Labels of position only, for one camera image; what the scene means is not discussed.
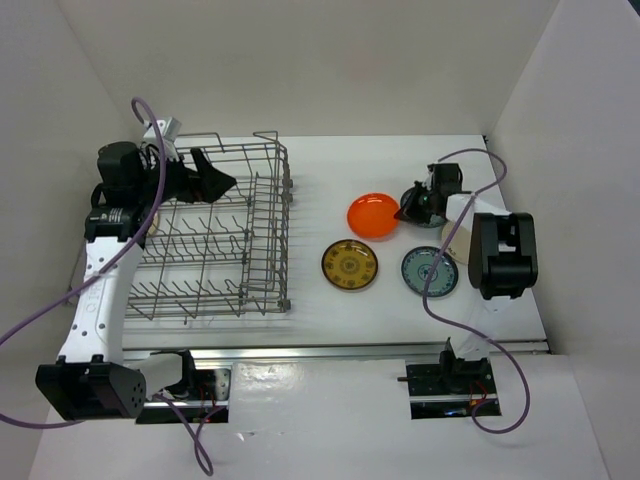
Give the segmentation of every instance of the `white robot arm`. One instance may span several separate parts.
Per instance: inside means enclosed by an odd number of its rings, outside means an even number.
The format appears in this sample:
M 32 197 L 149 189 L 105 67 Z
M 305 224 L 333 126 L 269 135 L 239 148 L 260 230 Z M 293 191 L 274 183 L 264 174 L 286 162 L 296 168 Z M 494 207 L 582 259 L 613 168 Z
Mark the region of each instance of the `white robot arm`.
M 456 222 L 471 199 L 462 191 L 462 171 L 455 163 L 429 165 L 429 175 L 416 181 L 396 218 L 409 223 L 429 223 L 432 215 Z M 469 280 L 477 289 L 471 314 L 459 323 L 490 337 L 496 332 L 496 316 L 503 315 L 537 279 L 537 257 L 533 218 L 514 214 L 474 198 L 460 228 L 471 233 Z M 488 345 L 470 332 L 456 329 L 449 348 L 455 357 L 476 362 L 488 355 Z
M 192 149 L 196 169 L 187 168 L 174 141 L 180 122 L 161 119 L 158 126 L 165 164 L 162 201 L 213 203 L 236 184 L 215 169 L 200 149 Z M 65 420 L 136 418 L 144 400 L 163 387 L 182 380 L 184 352 L 158 352 L 135 366 L 123 365 L 122 334 L 129 290 L 145 246 L 141 240 L 109 271 L 102 267 L 138 238 L 140 226 L 151 213 L 158 191 L 158 157 L 153 165 L 150 148 L 156 141 L 151 128 L 142 146 L 116 142 L 101 148 L 98 170 L 102 176 L 91 197 L 85 221 L 87 264 L 84 279 L 100 275 L 79 298 L 69 335 L 53 365 L 40 365 L 36 385 Z
M 460 218 L 470 198 L 471 195 L 469 194 L 451 195 L 447 200 L 447 219 L 451 222 L 456 222 L 458 218 Z M 490 213 L 502 217 L 511 215 L 511 212 L 508 210 L 476 198 L 468 214 L 465 215 L 462 220 L 460 228 L 464 228 L 471 233 L 473 230 L 473 219 L 476 213 Z M 496 315 L 504 314 L 505 310 L 513 304 L 514 300 L 510 297 L 493 297 L 490 300 L 484 300 L 479 291 L 476 290 L 476 292 L 478 292 L 477 301 L 474 304 L 473 310 L 461 323 L 493 337 L 497 333 Z M 489 345 L 487 342 L 465 330 L 456 329 L 451 335 L 450 342 L 456 357 L 466 361 L 478 361 L 489 355 Z

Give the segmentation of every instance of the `white table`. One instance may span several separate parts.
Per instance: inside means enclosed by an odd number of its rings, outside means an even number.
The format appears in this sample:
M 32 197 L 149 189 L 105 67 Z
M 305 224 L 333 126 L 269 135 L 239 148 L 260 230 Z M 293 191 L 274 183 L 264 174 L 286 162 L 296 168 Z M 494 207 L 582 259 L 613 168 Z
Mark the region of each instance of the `white table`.
M 390 240 L 366 241 L 378 257 L 379 273 L 364 291 L 346 293 L 330 285 L 320 260 L 331 243 L 357 238 L 346 222 L 347 209 L 355 198 L 386 192 L 399 200 L 414 180 L 425 177 L 428 164 L 454 150 L 485 148 L 482 137 L 284 137 L 281 141 L 289 150 L 295 183 L 289 230 L 292 310 L 216 321 L 210 330 L 197 332 L 144 322 L 142 328 L 125 331 L 125 348 L 442 343 L 451 335 L 451 327 L 427 316 L 420 296 L 405 285 L 400 273 L 400 263 L 409 250 L 440 246 L 440 229 L 401 224 Z M 485 154 L 464 154 L 451 161 L 460 164 L 465 189 L 476 189 L 495 179 Z M 497 188 L 482 197 L 504 206 Z M 466 266 L 458 267 L 460 280 L 454 292 L 432 303 L 436 312 L 453 320 L 469 315 L 479 298 L 469 284 Z M 498 339 L 546 339 L 530 290 L 507 313 L 496 318 Z

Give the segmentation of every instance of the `metal wire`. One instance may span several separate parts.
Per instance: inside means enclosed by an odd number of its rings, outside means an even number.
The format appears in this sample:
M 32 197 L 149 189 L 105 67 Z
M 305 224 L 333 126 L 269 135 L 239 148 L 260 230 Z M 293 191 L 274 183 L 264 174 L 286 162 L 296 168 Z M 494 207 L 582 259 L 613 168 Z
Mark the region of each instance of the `metal wire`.
M 287 299 L 288 225 L 292 201 L 286 148 L 277 132 L 224 144 L 217 134 L 202 149 L 238 184 L 213 205 L 165 203 L 131 287 L 125 328 L 138 321 L 211 325 L 217 317 L 282 313 Z M 185 164 L 189 149 L 179 149 Z

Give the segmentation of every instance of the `cable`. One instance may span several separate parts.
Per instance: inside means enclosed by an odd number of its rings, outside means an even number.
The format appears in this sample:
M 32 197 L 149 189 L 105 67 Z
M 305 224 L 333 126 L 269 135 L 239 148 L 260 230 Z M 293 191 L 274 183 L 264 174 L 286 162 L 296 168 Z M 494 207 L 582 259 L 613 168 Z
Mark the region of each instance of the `cable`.
M 469 199 L 469 201 L 465 205 L 464 209 L 462 210 L 462 213 L 460 214 L 460 217 L 458 217 L 458 219 L 456 220 L 456 223 L 454 224 L 453 228 L 451 229 L 451 232 L 447 236 L 446 240 L 443 242 L 442 247 L 440 247 L 440 250 L 438 251 L 438 254 L 436 255 L 436 258 L 433 261 L 433 265 L 431 265 L 431 268 L 429 269 L 429 274 L 427 275 L 427 280 L 426 280 L 426 283 L 425 283 L 425 286 L 424 286 L 424 291 L 422 292 L 422 305 L 424 306 L 425 311 L 431 317 L 436 319 L 437 321 L 442 322 L 442 323 L 447 324 L 447 325 L 451 325 L 452 327 L 460 328 L 462 330 L 466 330 L 467 332 L 473 333 L 474 335 L 477 335 L 478 337 L 482 338 L 484 341 L 486 341 L 490 345 L 492 345 L 495 348 L 497 348 L 498 350 L 500 350 L 500 352 L 502 352 L 511 361 L 511 363 L 513 363 L 513 366 L 516 368 L 516 370 L 518 372 L 518 375 L 520 375 L 520 379 L 522 380 L 522 386 L 524 387 L 524 394 L 525 394 L 524 410 L 522 412 L 522 415 L 520 415 L 520 418 L 518 418 L 518 420 L 516 420 L 512 425 L 510 425 L 508 427 L 505 427 L 505 428 L 500 428 L 500 429 L 488 428 L 488 427 L 485 427 L 484 425 L 482 425 L 478 421 L 478 418 L 477 418 L 478 410 L 480 408 L 482 408 L 484 405 L 486 405 L 488 402 L 478 403 L 471 410 L 471 418 L 473 419 L 473 422 L 476 424 L 476 426 L 480 430 L 482 430 L 483 432 L 493 433 L 493 434 L 499 435 L 499 434 L 503 434 L 503 433 L 513 432 L 520 425 L 522 425 L 522 423 L 527 418 L 527 415 L 529 415 L 529 409 L 531 408 L 531 391 L 529 390 L 529 382 L 527 382 L 527 377 L 525 376 L 524 372 L 522 371 L 522 368 L 520 367 L 520 364 L 518 364 L 518 362 L 515 359 L 515 357 L 511 353 L 509 353 L 506 348 L 504 348 L 502 345 L 500 345 L 500 343 L 498 343 L 497 341 L 489 338 L 488 335 L 485 335 L 480 330 L 477 330 L 477 329 L 475 329 L 473 327 L 470 327 L 468 325 L 464 325 L 463 323 L 458 323 L 458 322 L 454 322 L 453 320 L 448 320 L 448 319 L 446 319 L 444 317 L 441 317 L 437 313 L 432 312 L 431 309 L 429 308 L 429 297 L 427 295 L 427 293 L 429 292 L 429 284 L 431 283 L 431 280 L 433 279 L 433 275 L 434 275 L 434 272 L 436 271 L 438 263 L 440 263 L 440 260 L 442 259 L 442 256 L 444 255 L 444 252 L 446 252 L 447 248 L 449 247 L 449 244 L 451 243 L 451 241 L 453 240 L 454 235 L 456 234 L 456 232 L 460 228 L 460 225 L 462 224 L 462 221 L 464 220 L 464 217 L 467 215 L 467 213 L 471 209 L 471 206 L 473 205 L 473 202 L 475 201 L 476 197 L 478 195 L 480 195 L 482 192 L 485 192 L 485 191 L 489 190 L 490 188 L 495 187 L 496 185 L 498 185 L 502 180 L 504 180 L 504 177 L 507 176 L 507 164 L 504 162 L 504 160 L 502 160 L 502 158 L 500 158 L 495 153 L 490 152 L 489 150 L 484 150 L 482 148 L 465 148 L 463 150 L 458 150 L 456 152 L 453 152 L 453 153 L 450 153 L 448 155 L 445 155 L 444 157 L 442 157 L 439 160 L 437 160 L 436 163 L 440 163 L 440 162 L 442 162 L 444 160 L 447 160 L 447 159 L 449 159 L 451 157 L 454 157 L 456 155 L 460 155 L 462 153 L 470 153 L 470 152 L 485 153 L 485 154 L 489 155 L 489 157 L 491 157 L 492 159 L 496 160 L 502 166 L 502 172 L 500 173 L 500 175 L 498 176 L 498 178 L 494 182 L 491 182 L 490 184 L 480 188 L 479 190 L 476 190 L 475 192 L 473 192 L 471 194 L 471 198 Z
M 168 399 L 167 397 L 165 397 L 164 395 L 161 395 L 159 393 L 155 394 L 152 397 L 154 400 L 158 400 L 161 402 L 166 403 L 169 408 L 171 410 L 173 410 L 173 413 L 176 414 L 176 417 L 178 417 L 178 419 L 180 420 L 180 422 L 184 425 L 184 427 L 187 429 L 187 433 L 189 434 L 189 436 L 191 437 L 191 439 L 193 440 L 193 449 L 194 449 L 194 453 L 196 456 L 196 461 L 198 462 L 198 465 L 200 466 L 200 468 L 202 469 L 202 471 L 209 477 L 213 477 L 213 463 L 211 463 L 211 458 L 209 457 L 209 454 L 207 453 L 207 451 L 205 450 L 205 448 L 202 446 L 202 443 L 200 442 L 200 432 L 202 432 L 202 428 L 204 427 L 204 424 L 207 423 L 207 420 L 209 420 L 209 418 L 211 418 L 214 414 L 218 413 L 220 410 L 223 409 L 223 407 L 219 407 L 219 408 L 214 408 L 212 409 L 201 421 L 200 421 L 200 425 L 198 426 L 198 429 L 196 430 L 196 432 L 194 433 L 193 430 L 191 429 L 191 426 L 189 425 L 189 422 L 187 421 L 187 419 L 185 418 L 185 416 L 182 414 L 182 412 L 180 411 L 180 409 L 178 407 L 176 407 L 174 405 L 174 403 Z
M 65 303 L 67 300 L 79 295 L 80 292 L 85 290 L 87 287 L 90 287 L 95 282 L 97 282 L 98 279 L 102 275 L 104 275 L 109 270 L 111 270 L 111 268 L 116 263 L 118 263 L 118 261 L 120 261 L 120 259 L 122 257 L 124 257 L 124 255 L 129 250 L 131 250 L 131 248 L 133 248 L 133 246 L 136 245 L 140 241 L 140 239 L 142 239 L 144 234 L 147 232 L 147 230 L 151 226 L 151 222 L 153 222 L 153 215 L 156 213 L 156 211 L 158 210 L 158 207 L 160 207 L 160 204 L 162 203 L 162 195 L 164 193 L 164 184 L 165 184 L 165 178 L 166 178 L 166 173 L 167 173 L 166 165 L 165 165 L 166 159 L 167 159 L 167 155 L 166 155 L 165 148 L 164 148 L 164 142 L 162 141 L 162 133 L 160 132 L 160 128 L 158 127 L 158 120 L 157 120 L 156 116 L 154 115 L 153 110 L 151 110 L 151 107 L 147 104 L 147 102 L 145 102 L 144 100 L 142 100 L 139 97 L 134 97 L 131 100 L 131 108 L 133 110 L 133 113 L 136 116 L 136 118 L 138 120 L 140 120 L 140 122 L 143 123 L 143 124 L 146 124 L 147 122 L 145 122 L 145 120 L 140 115 L 140 112 L 138 111 L 138 105 L 140 105 L 142 107 L 142 109 L 145 111 L 145 113 L 149 117 L 150 124 L 153 127 L 153 132 L 156 135 L 156 140 L 158 142 L 158 146 L 159 146 L 159 149 L 160 149 L 160 178 L 159 178 L 159 181 L 158 181 L 158 190 L 156 191 L 156 196 L 155 196 L 155 198 L 153 200 L 153 205 L 151 206 L 151 210 L 149 212 L 149 215 L 147 215 L 147 218 L 142 223 L 142 225 L 140 226 L 138 231 L 133 235 L 133 237 L 131 237 L 131 239 L 129 239 L 129 241 L 124 245 L 124 247 L 122 247 L 122 250 L 120 250 L 111 260 L 109 260 L 98 271 L 98 273 L 96 275 L 94 275 L 91 278 L 85 280 L 81 285 L 79 285 L 78 287 L 74 288 L 73 290 L 67 292 L 65 295 L 60 297 L 55 302 L 53 302 L 53 303 L 51 303 L 51 304 L 49 304 L 49 305 L 47 305 L 45 307 L 42 307 L 40 310 L 38 310 L 37 312 L 31 314 L 30 316 L 28 316 L 27 318 L 22 320 L 20 323 L 18 323 L 17 325 L 15 325 L 11 329 L 9 329 L 4 335 L 2 335 L 2 337 L 0 337 L 0 347 L 2 345 L 4 345 L 4 343 L 7 340 L 9 340 L 11 337 L 13 337 L 20 330 L 22 330 L 23 328 L 27 327 L 31 323 L 35 322 L 37 319 L 43 317 L 44 315 L 49 313 L 51 310 L 53 310 L 57 306 L 61 305 L 62 303 Z M 78 423 L 81 423 L 81 422 L 77 422 L 77 421 L 75 421 L 75 422 L 48 423 L 48 424 L 47 423 L 31 423 L 31 422 L 24 422 L 22 420 L 17 420 L 15 418 L 11 418 L 11 417 L 3 414 L 3 413 L 0 413 L 0 421 L 8 423 L 10 425 L 14 425 L 16 427 L 30 428 L 30 429 L 34 429 L 34 430 L 50 430 L 50 429 L 53 429 L 53 428 L 70 427 L 72 425 L 77 425 Z

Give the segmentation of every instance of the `orange plate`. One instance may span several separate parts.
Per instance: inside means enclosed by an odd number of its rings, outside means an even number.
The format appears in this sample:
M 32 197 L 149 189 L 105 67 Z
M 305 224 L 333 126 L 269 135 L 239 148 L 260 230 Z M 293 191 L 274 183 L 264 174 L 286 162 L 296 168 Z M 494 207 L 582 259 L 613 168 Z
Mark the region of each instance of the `orange plate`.
M 398 225 L 393 215 L 400 209 L 389 195 L 367 193 L 349 207 L 347 221 L 351 230 L 362 238 L 379 238 L 389 235 Z

